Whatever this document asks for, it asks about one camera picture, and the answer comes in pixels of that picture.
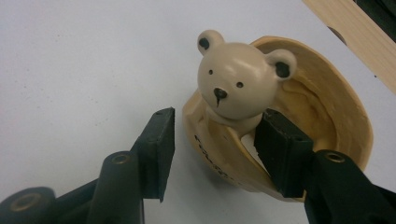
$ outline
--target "bear face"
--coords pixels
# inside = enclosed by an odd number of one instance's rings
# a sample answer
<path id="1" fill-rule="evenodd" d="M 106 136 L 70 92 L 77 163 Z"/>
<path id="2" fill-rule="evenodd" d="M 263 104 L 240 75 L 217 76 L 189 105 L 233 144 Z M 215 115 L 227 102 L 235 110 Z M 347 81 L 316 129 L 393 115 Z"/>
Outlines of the bear face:
<path id="1" fill-rule="evenodd" d="M 200 34 L 198 49 L 204 56 L 198 90 L 212 119 L 230 126 L 234 121 L 261 117 L 274 101 L 279 82 L 291 78 L 297 65 L 288 50 L 263 54 L 248 44 L 225 43 L 213 30 Z"/>

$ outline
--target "white surface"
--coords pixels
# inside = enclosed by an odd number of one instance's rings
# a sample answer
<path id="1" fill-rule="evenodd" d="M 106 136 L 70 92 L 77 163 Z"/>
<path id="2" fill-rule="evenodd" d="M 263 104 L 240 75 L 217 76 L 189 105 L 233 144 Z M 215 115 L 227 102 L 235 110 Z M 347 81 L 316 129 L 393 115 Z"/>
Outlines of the white surface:
<path id="1" fill-rule="evenodd" d="M 145 200 L 147 223 L 307 223 L 283 203 L 224 183 L 190 146 L 181 108 L 196 89 L 196 38 L 263 35 L 302 41 L 360 96 L 375 132 L 366 169 L 396 191 L 395 95 L 300 1 L 0 1 L 0 201 L 47 186 L 60 196 L 128 150 L 151 114 L 177 110 L 165 200 Z"/>

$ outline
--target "screw hole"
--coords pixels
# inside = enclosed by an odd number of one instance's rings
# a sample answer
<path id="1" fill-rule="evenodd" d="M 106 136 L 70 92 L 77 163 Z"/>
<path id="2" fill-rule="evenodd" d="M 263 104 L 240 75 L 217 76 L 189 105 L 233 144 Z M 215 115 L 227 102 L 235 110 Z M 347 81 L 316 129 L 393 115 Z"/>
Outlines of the screw hole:
<path id="1" fill-rule="evenodd" d="M 129 159 L 131 159 L 128 155 L 117 155 L 115 157 L 113 157 L 113 159 L 111 160 L 111 162 L 113 162 L 114 164 L 123 164 L 125 162 L 127 162 Z"/>
<path id="2" fill-rule="evenodd" d="M 21 196 L 20 198 L 18 198 L 14 202 L 12 202 L 12 204 L 10 206 L 10 209 L 13 212 L 24 211 L 24 210 L 26 210 L 28 208 L 31 208 L 35 204 L 39 203 L 40 199 L 41 199 L 41 194 L 39 194 L 39 193 L 28 193 L 28 194 L 25 194 L 25 195 Z"/>
<path id="3" fill-rule="evenodd" d="M 340 156 L 338 154 L 335 154 L 333 152 L 327 153 L 326 154 L 326 158 L 329 161 L 338 162 L 338 163 L 344 162 L 346 160 L 346 159 L 344 159 L 344 157 L 342 157 L 342 156 Z"/>

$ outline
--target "black nose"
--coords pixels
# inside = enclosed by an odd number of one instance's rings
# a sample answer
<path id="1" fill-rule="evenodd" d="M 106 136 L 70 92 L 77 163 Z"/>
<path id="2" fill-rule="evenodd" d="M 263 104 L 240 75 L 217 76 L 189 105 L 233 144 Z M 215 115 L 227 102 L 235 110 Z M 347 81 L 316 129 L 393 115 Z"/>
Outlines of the black nose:
<path id="1" fill-rule="evenodd" d="M 227 91 L 224 91 L 220 88 L 215 88 L 214 93 L 218 99 L 224 99 L 227 97 Z"/>

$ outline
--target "wood grain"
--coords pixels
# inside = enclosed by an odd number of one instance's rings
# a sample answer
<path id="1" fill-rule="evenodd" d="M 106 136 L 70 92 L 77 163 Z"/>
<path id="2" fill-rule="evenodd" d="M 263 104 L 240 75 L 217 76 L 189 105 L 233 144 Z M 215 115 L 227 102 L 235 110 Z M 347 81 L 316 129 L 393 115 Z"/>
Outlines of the wood grain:
<path id="1" fill-rule="evenodd" d="M 396 44 L 352 0 L 303 0 L 396 94 Z"/>

